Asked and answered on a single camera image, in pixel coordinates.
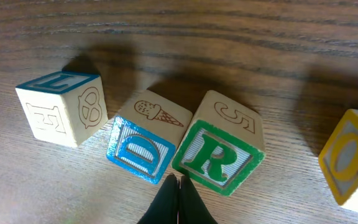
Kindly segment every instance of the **ice cream cone drawing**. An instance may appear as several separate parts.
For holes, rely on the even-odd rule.
[[[138,113],[147,116],[147,119],[149,120],[156,119],[159,121],[167,122],[169,124],[174,124],[183,127],[183,124],[181,124],[181,122],[179,122],[172,115],[168,114],[163,109],[161,109],[161,106],[158,104],[154,105],[150,102],[140,100],[135,103],[135,110]]]

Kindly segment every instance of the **wooden block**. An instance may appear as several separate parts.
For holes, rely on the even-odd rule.
[[[108,120],[99,75],[55,72],[16,92],[39,140],[77,147]]]
[[[107,158],[157,184],[192,116],[181,106],[145,90],[116,115]]]
[[[358,212],[358,110],[347,110],[328,139],[319,164],[343,208]]]
[[[265,157],[262,119],[210,90],[200,104],[172,167],[229,196]]]

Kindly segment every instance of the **cube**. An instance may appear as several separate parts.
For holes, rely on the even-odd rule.
[[[172,167],[230,196],[265,157],[256,112],[208,91],[172,161]]]
[[[319,155],[336,202],[358,212],[358,110],[347,110]]]
[[[108,120],[99,75],[55,72],[16,87],[34,137],[77,147]]]
[[[107,158],[157,184],[167,169],[193,114],[145,90],[116,115]]]

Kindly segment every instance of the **blue border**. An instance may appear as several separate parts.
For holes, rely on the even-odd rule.
[[[134,169],[128,165],[126,165],[125,163],[117,160],[114,156],[116,149],[117,149],[117,144],[118,144],[118,138],[119,135],[122,131],[122,128],[124,126],[128,126],[131,129],[137,131],[139,134],[153,140],[156,141],[162,145],[164,145],[165,147],[168,148],[168,152],[167,155],[163,158],[163,162],[161,163],[161,166],[159,168],[159,170],[157,171],[156,175],[154,178],[151,178],[147,175],[145,175],[142,172],[139,172],[137,169]],[[138,177],[152,183],[152,184],[158,184],[163,176],[163,174],[165,173],[165,171],[167,170],[167,167],[173,157],[175,153],[175,145],[173,145],[172,143],[168,142],[167,140],[164,140],[158,136],[156,136],[155,134],[151,133],[150,131],[141,128],[140,126],[130,122],[129,120],[126,120],[125,118],[121,117],[121,116],[116,116],[116,118],[114,119],[114,122],[112,124],[112,132],[111,132],[111,136],[110,136],[110,140],[109,140],[109,146],[107,149],[107,154],[106,157],[113,163],[121,166],[122,168],[124,168],[125,170],[128,170],[129,172],[137,175]]]
[[[53,91],[53,90],[43,90],[41,88],[34,88],[34,87],[29,87],[28,85],[30,85],[31,83],[34,83],[34,82],[37,82],[37,81],[40,81],[40,80],[43,80],[45,78],[48,78],[48,77],[51,77],[51,76],[54,76],[58,73],[62,73],[62,74],[67,74],[67,75],[79,75],[79,76],[85,76],[85,77],[89,77],[87,78],[86,80],[82,81],[82,82],[79,82],[75,85],[72,85],[64,90],[60,90],[60,91]],[[49,75],[44,75],[40,78],[36,78],[34,80],[31,80],[31,81],[28,81],[28,82],[25,82],[25,83],[22,83],[18,86],[16,86],[16,88],[20,88],[20,89],[23,89],[23,90],[33,90],[33,91],[40,91],[40,92],[44,92],[44,93],[53,93],[53,94],[63,94],[63,93],[66,93],[70,90],[73,90],[79,86],[82,86],[84,85],[85,83],[87,82],[90,82],[92,80],[94,80],[95,78],[98,78],[99,75],[90,75],[90,74],[85,74],[85,73],[76,73],[76,72],[64,72],[64,71],[59,71],[59,72],[53,72],[52,74],[49,74]]]

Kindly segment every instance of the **green frame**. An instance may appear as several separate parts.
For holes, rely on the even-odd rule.
[[[198,131],[204,128],[205,130],[211,132],[212,134],[218,136],[219,138],[235,145],[236,147],[248,152],[252,157],[250,161],[242,168],[242,170],[231,180],[229,184],[227,184],[224,188],[220,188],[217,185],[212,184],[211,182],[205,180],[202,176],[193,173],[190,170],[185,169],[182,167],[181,160],[185,155],[188,147],[190,146],[191,142],[194,140]],[[254,146],[247,144],[244,141],[230,135],[229,133],[219,129],[212,124],[209,124],[203,120],[197,120],[197,122],[189,129],[186,138],[183,140],[178,152],[176,153],[175,157],[172,160],[172,167],[181,172],[182,174],[187,175],[188,177],[192,178],[193,180],[209,187],[210,189],[220,193],[224,196],[230,196],[240,185],[243,181],[246,180],[248,176],[255,170],[255,168],[263,161],[265,158],[265,153],[259,151]]]

